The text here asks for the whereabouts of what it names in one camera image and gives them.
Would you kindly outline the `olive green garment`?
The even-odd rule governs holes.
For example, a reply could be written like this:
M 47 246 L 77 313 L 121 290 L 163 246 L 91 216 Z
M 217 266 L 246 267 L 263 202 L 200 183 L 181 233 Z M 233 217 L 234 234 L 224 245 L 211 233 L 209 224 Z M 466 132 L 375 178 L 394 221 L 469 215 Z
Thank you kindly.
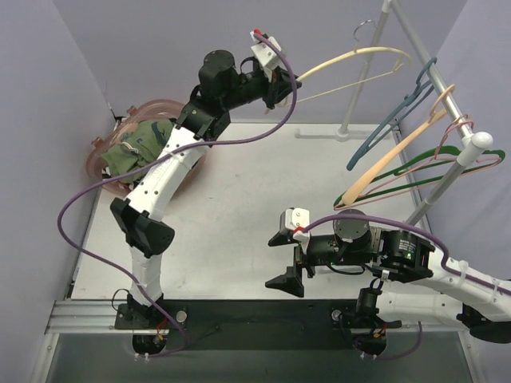
M 112 178 L 151 164 L 161 154 L 176 119 L 143 120 L 132 132 L 122 133 L 121 142 L 101 154 L 102 175 Z

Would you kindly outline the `teal blue hanger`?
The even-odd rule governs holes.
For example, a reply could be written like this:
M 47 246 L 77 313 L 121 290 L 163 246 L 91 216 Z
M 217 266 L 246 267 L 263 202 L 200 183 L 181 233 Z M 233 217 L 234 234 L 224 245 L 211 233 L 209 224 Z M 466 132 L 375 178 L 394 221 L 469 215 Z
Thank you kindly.
M 404 96 L 403 101 L 379 124 L 379 126 L 364 140 L 351 159 L 346 169 L 351 171 L 355 165 L 381 140 L 392 132 L 407 116 L 409 116 L 433 91 L 431 80 L 422 81 L 432 64 L 437 63 L 433 57 L 424 64 L 416 77 L 414 91 Z

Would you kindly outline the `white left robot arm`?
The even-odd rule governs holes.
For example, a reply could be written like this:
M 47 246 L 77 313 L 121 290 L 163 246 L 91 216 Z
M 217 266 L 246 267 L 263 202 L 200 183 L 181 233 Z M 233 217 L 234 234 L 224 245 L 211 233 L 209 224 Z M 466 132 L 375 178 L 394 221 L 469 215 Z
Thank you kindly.
M 128 307 L 145 328 L 156 326 L 162 318 L 161 260 L 175 236 L 163 221 L 167 203 L 228 127 L 233 109 L 257 100 L 273 109 L 301 86 L 275 45 L 254 45 L 252 52 L 249 73 L 237 71 L 227 50 L 212 51 L 204 58 L 199 83 L 154 166 L 124 199 L 116 198 L 110 205 L 132 256 Z

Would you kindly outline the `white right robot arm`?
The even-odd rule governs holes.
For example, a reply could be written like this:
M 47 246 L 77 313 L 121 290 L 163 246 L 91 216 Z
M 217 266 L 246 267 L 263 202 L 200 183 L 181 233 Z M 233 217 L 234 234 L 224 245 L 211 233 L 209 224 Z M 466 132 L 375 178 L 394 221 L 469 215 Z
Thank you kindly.
M 313 278 L 319 267 L 343 275 L 357 267 L 356 275 L 372 275 L 351 308 L 332 315 L 342 330 L 369 330 L 353 338 L 357 348 L 403 322 L 436 322 L 485 342 L 510 342 L 510 282 L 451 258 L 441 240 L 420 228 L 356 209 L 311 222 L 308 210 L 292 207 L 267 244 L 291 244 L 294 254 L 291 266 L 266 281 L 266 288 L 298 298 L 304 296 L 303 278 Z

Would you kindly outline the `cream plastic hanger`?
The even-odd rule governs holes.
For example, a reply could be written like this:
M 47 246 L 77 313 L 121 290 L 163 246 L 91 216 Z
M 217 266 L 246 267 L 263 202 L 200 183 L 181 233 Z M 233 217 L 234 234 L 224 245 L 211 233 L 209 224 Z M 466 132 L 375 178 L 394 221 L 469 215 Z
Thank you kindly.
M 349 89 L 350 87 L 357 87 L 368 81 L 373 81 L 396 73 L 405 65 L 412 65 L 412 57 L 402 49 L 379 45 L 379 41 L 376 43 L 370 42 L 368 46 L 363 46 L 362 39 L 358 36 L 358 32 L 360 29 L 366 28 L 367 25 L 371 25 L 371 29 L 373 30 L 372 37 L 374 37 L 378 32 L 378 20 L 364 20 L 358 23 L 351 32 L 351 38 L 354 41 L 351 50 L 320 62 L 316 66 L 298 75 L 297 81 L 304 86 L 307 92 L 313 87 L 313 80 L 311 80 L 311 77 L 314 78 L 317 76 L 323 76 L 324 81 L 329 83 L 331 89 L 326 89 L 325 87 L 327 85 L 324 84 L 323 92 L 311 94 L 307 97 L 300 97 L 298 90 L 297 103 L 325 97 L 329 94 Z M 374 76 L 370 76 L 370 66 L 375 56 L 378 54 L 390 55 L 395 57 L 395 60 L 389 69 L 377 73 Z

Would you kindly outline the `green plastic hanger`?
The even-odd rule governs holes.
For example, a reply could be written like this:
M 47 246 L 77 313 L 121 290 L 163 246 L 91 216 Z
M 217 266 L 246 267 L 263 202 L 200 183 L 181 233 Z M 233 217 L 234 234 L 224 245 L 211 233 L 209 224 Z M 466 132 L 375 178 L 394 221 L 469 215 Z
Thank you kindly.
M 373 199 L 382 195 L 389 195 L 392 193 L 398 194 L 400 191 L 405 191 L 412 188 L 419 188 L 427 184 L 435 183 L 439 181 L 442 178 L 442 176 L 435 176 L 429 179 L 404 184 L 395 188 L 387 188 L 385 190 L 378 191 L 378 189 L 382 188 L 384 185 L 393 183 L 396 179 L 402 178 L 403 176 L 406 176 L 411 172 L 419 172 L 421 170 L 426 170 L 428 168 L 435 168 L 438 166 L 442 166 L 444 164 L 450 164 L 454 162 L 460 154 L 461 149 L 453 145 L 443 145 L 439 149 L 432 148 L 426 150 L 425 152 L 417 155 L 411 160 L 408 160 L 404 164 L 376 176 L 371 181 L 371 183 L 384 180 L 388 177 L 390 177 L 390 181 L 386 181 L 376 186 L 375 188 L 371 189 L 370 192 L 359 196 L 355 201 L 362 202 L 364 200 Z M 505 158 L 506 153 L 502 149 L 485 150 L 480 155 L 480 157 L 475 161 L 477 166 L 467 168 L 462 172 L 462 174 L 465 175 L 471 172 L 491 168 L 493 166 L 499 165 L 501 162 L 505 160 Z

